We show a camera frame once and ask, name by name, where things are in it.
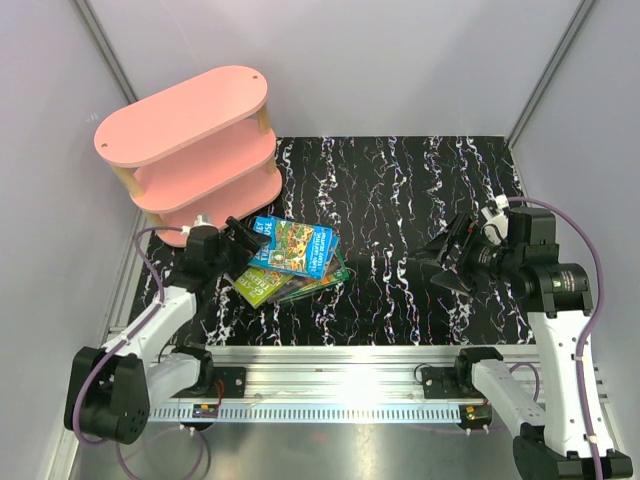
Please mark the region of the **green 65-storey treehouse book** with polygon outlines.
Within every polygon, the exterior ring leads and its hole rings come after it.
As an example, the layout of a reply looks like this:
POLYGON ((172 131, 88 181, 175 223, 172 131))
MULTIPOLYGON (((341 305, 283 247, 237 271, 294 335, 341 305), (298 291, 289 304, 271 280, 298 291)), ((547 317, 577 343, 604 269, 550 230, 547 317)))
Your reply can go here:
POLYGON ((253 308, 258 308, 291 279, 291 274, 251 267, 232 284, 253 308))

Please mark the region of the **blue 26-storey treehouse book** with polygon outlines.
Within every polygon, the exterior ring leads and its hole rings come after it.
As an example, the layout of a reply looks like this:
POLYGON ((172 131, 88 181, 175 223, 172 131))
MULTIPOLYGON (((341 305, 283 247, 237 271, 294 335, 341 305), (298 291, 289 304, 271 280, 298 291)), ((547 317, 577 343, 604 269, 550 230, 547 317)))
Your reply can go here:
POLYGON ((297 223, 274 216, 255 218, 253 230, 270 238, 249 265, 321 280, 340 241, 330 227, 297 223))

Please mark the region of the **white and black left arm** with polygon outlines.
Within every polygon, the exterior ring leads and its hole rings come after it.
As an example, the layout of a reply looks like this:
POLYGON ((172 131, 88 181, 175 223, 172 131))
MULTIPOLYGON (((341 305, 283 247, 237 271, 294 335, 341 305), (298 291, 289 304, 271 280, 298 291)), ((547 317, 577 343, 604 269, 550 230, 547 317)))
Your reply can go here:
POLYGON ((202 347, 177 346, 162 362, 156 356, 205 313, 218 279, 238 279, 270 238, 233 217, 224 229, 197 218, 178 231, 186 238, 184 251, 168 277, 152 274, 158 289, 150 305, 118 336, 73 358, 63 423, 85 445, 129 445, 153 409, 177 394, 203 397, 220 385, 202 347))

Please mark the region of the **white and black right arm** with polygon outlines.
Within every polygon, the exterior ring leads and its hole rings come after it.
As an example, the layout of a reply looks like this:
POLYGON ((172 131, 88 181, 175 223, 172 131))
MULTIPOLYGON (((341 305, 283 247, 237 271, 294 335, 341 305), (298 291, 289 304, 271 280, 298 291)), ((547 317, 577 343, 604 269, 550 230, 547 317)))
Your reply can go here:
POLYGON ((523 479, 627 479, 631 458, 619 451, 602 419, 591 355, 590 326, 598 308, 585 269, 559 260, 556 217, 527 200, 484 208, 484 223, 459 213, 410 258, 438 266, 432 282, 475 295, 482 279, 508 285, 533 331, 542 371, 538 404, 493 347, 460 351, 453 385, 482 394, 513 438, 523 479))

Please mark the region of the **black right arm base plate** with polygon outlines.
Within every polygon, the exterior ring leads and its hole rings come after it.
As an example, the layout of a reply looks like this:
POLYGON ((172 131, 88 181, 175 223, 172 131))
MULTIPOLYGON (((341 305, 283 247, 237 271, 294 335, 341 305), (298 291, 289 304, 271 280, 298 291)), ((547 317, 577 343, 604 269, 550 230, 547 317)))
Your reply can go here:
POLYGON ((425 366, 420 369, 420 376, 426 399, 447 400, 464 396, 453 367, 425 366))

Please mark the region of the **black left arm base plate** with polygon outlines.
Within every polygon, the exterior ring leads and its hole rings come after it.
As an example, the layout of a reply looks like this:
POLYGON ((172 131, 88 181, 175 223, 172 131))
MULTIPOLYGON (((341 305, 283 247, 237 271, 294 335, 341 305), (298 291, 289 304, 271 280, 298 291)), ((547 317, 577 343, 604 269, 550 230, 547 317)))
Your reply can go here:
POLYGON ((241 366, 215 366, 210 396, 219 394, 224 399, 242 399, 246 390, 247 368, 241 366))

